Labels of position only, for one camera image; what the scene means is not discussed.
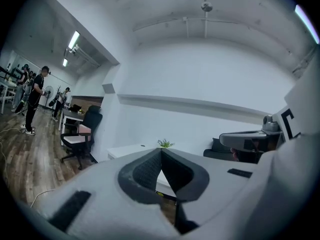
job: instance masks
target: cable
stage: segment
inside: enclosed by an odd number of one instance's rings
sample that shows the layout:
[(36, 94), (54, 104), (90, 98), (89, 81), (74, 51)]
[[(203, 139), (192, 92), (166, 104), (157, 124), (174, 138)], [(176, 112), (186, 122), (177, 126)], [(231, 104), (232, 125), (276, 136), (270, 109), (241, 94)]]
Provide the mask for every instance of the cable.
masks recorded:
[[(18, 128), (10, 128), (10, 129), (7, 129), (7, 130), (2, 130), (2, 131), (0, 131), (0, 133), (3, 133), (3, 132), (7, 132), (7, 131), (9, 131), (9, 130), (18, 130), (20, 133), (23, 133), (20, 129), (18, 129)], [(4, 157), (4, 174), (5, 174), (5, 176), (6, 176), (6, 180), (7, 180), (7, 187), (9, 187), (9, 177), (8, 177), (8, 173), (7, 173), (7, 158), (6, 158), (6, 156), (5, 156), (5, 154), (4, 154), (4, 152), (3, 152), (3, 144), (2, 144), (2, 142), (0, 141), (0, 144), (1, 144), (1, 154), (3, 155), (3, 157)]]
[(46, 191), (43, 191), (43, 192), (37, 194), (30, 207), (32, 207), (34, 205), (34, 203), (37, 200), (38, 196), (40, 196), (40, 195), (42, 195), (44, 193), (50, 192), (50, 191), (54, 191), (54, 190), (55, 190), (55, 188), (54, 189), (50, 189), (50, 190), (46, 190)]

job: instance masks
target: standing fan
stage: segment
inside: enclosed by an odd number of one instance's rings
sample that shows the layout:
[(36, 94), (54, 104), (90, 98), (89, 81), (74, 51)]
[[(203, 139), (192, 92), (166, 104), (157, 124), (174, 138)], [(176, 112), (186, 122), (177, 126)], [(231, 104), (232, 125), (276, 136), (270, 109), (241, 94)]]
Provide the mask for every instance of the standing fan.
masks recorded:
[(54, 93), (54, 89), (52, 88), (52, 86), (48, 85), (45, 88), (45, 94), (44, 94), (44, 96), (46, 97), (45, 107), (47, 106), (47, 102), (52, 97), (53, 93)]

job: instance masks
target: black t-shirt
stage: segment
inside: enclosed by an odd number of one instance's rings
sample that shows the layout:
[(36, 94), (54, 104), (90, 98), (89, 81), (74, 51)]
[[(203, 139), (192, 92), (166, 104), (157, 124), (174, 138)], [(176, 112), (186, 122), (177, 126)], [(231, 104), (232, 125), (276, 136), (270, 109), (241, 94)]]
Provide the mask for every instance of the black t-shirt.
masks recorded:
[(44, 77), (41, 74), (38, 74), (35, 77), (33, 81), (32, 90), (28, 99), (29, 104), (33, 107), (39, 104), (39, 100), (41, 97), (41, 94), (35, 90), (35, 84), (38, 84), (40, 89), (44, 87)]
[(21, 74), (21, 78), (24, 76), (23, 82), (18, 82), (19, 85), (23, 85), (27, 80), (28, 80), (28, 72), (23, 72), (23, 74)]

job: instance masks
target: office chair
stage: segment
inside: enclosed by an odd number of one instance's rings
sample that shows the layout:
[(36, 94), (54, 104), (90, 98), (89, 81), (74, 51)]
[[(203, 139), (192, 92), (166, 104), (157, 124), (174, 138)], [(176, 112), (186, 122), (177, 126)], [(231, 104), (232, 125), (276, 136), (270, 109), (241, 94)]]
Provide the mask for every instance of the office chair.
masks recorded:
[[(64, 145), (71, 149), (71, 154), (60, 159), (63, 163), (65, 159), (76, 157), (79, 162), (79, 170), (82, 170), (80, 158), (86, 153), (90, 153), (91, 146), (95, 143), (94, 133), (102, 120), (102, 114), (99, 113), (99, 106), (90, 106), (85, 113), (83, 122), (79, 125), (78, 133), (64, 133), (61, 134), (61, 140)], [(65, 124), (69, 127), (76, 127), (74, 124)]]
[(234, 156), (230, 151), (230, 147), (222, 145), (218, 138), (213, 138), (212, 148), (206, 149), (203, 152), (203, 156), (206, 158), (214, 158), (225, 161), (235, 161)]

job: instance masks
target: black office chair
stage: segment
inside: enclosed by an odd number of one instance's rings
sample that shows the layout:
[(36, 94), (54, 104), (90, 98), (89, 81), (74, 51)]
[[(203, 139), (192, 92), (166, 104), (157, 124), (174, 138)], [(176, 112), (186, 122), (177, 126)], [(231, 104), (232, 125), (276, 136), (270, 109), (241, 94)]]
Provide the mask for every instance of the black office chair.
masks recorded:
[[(91, 133), (64, 133), (61, 134), (61, 140), (64, 143), (64, 145), (68, 148), (71, 149), (71, 154), (63, 157), (60, 159), (61, 163), (64, 162), (65, 159), (67, 158), (72, 158), (76, 157), (79, 162), (79, 170), (82, 170), (82, 164), (81, 164), (81, 157), (84, 157), (85, 154), (90, 153), (91, 151), (91, 146), (95, 143), (94, 141), (94, 133), (99, 125), (99, 123), (102, 120), (102, 114), (99, 113), (100, 107), (99, 106), (90, 106), (88, 111), (85, 113), (83, 122), (81, 125), (88, 127), (91, 129)], [(76, 127), (73, 124), (65, 124), (69, 127)], [(65, 137), (71, 137), (71, 136), (84, 136), (85, 141), (79, 142), (79, 143), (70, 143), (68, 142)]]
[(222, 145), (218, 138), (213, 138), (212, 148), (206, 149), (203, 152), (203, 156), (206, 158), (214, 158), (225, 161), (235, 161), (234, 155), (230, 151), (230, 147)]

